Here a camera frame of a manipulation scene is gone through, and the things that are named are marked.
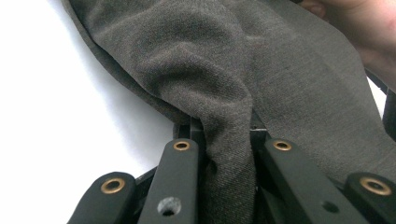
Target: screw hole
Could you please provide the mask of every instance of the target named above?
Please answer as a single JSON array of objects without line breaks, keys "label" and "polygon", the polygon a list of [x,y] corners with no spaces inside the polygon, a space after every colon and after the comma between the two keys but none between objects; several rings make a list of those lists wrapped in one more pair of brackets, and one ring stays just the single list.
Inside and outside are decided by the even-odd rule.
[{"label": "screw hole", "polygon": [[288,145],[286,145],[285,143],[278,143],[276,144],[278,147],[287,147]]},{"label": "screw hole", "polygon": [[335,205],[334,203],[324,202],[321,205],[326,211],[330,213],[338,213],[340,211],[337,205]]},{"label": "screw hole", "polygon": [[157,211],[163,217],[176,216],[181,210],[181,201],[179,198],[168,197],[162,199],[157,206]]},{"label": "screw hole", "polygon": [[120,182],[119,181],[111,181],[110,183],[108,183],[106,185],[106,189],[108,190],[113,190],[116,189],[120,186]]},{"label": "screw hole", "polygon": [[190,143],[188,142],[176,142],[174,144],[174,149],[179,151],[184,151],[190,148]]},{"label": "screw hole", "polygon": [[163,216],[164,217],[171,217],[171,216],[174,216],[174,215],[175,215],[175,213],[172,210],[166,210],[166,211],[163,212]]},{"label": "screw hole", "polygon": [[373,189],[378,189],[378,190],[384,190],[384,187],[382,187],[381,185],[375,183],[375,182],[368,182],[367,183],[370,187],[372,187]]}]

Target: gray wool cloth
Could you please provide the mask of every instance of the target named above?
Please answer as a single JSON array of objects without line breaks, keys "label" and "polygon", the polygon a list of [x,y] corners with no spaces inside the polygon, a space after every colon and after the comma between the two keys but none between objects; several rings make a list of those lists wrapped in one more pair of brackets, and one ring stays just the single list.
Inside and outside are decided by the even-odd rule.
[{"label": "gray wool cloth", "polygon": [[201,223],[252,223],[252,108],[327,176],[396,181],[361,60],[330,24],[288,0],[64,0],[87,45],[122,85],[176,124],[205,130]]}]

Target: black plastic part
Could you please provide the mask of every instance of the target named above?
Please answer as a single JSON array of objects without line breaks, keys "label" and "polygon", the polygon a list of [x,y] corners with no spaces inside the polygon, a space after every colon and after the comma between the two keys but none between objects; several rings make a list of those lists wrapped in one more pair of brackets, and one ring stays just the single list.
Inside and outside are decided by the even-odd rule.
[{"label": "black plastic part", "polygon": [[133,210],[130,211],[133,214],[131,224],[137,223],[140,214],[142,212],[143,206],[145,205],[146,198],[149,193],[149,187],[151,186],[152,179],[154,178],[155,171],[157,167],[151,169],[145,174],[139,176],[136,179],[136,189],[134,193],[134,204]]},{"label": "black plastic part", "polygon": [[396,141],[396,93],[388,90],[387,102],[384,109],[384,117],[382,118],[385,131]]},{"label": "black plastic part", "polygon": [[190,124],[189,125],[177,125],[177,134],[174,138],[190,138]]},{"label": "black plastic part", "polygon": [[190,139],[198,144],[199,158],[200,161],[202,161],[206,155],[206,139],[204,133],[204,126],[198,119],[191,118]]},{"label": "black plastic part", "polygon": [[396,185],[386,178],[369,173],[350,175],[344,194],[371,223],[396,223]]},{"label": "black plastic part", "polygon": [[[174,145],[185,142],[188,149]],[[197,222],[198,145],[190,139],[169,142],[151,183],[139,224]]]},{"label": "black plastic part", "polygon": [[283,224],[286,223],[287,213],[285,203],[277,197],[274,193],[268,191],[263,187],[259,187],[259,199],[261,204],[258,206],[263,206],[263,213],[266,221],[269,224]]},{"label": "black plastic part", "polygon": [[[107,180],[120,178],[123,188],[115,193],[103,193],[102,185]],[[114,188],[120,183],[114,182]],[[125,173],[110,173],[96,179],[79,201],[68,224],[124,224],[131,223],[129,211],[134,210],[134,177]]]},{"label": "black plastic part", "polygon": [[[279,150],[276,141],[290,150]],[[367,223],[342,193],[290,141],[270,139],[259,149],[286,205],[286,223]]]}]

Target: white table surface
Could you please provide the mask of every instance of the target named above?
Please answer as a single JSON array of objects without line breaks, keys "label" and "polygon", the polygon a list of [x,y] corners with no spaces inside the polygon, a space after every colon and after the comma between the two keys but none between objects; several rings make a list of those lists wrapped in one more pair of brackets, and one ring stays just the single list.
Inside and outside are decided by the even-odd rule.
[{"label": "white table surface", "polygon": [[5,1],[0,25],[0,223],[66,223],[96,178],[158,164],[173,124],[96,61],[60,0]]}]

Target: human hand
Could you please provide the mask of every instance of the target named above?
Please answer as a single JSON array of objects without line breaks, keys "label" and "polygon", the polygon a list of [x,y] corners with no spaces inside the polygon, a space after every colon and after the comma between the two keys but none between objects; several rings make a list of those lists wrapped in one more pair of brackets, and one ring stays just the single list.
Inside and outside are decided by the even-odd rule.
[{"label": "human hand", "polygon": [[301,6],[344,33],[364,66],[396,91],[395,0],[304,0]]}]

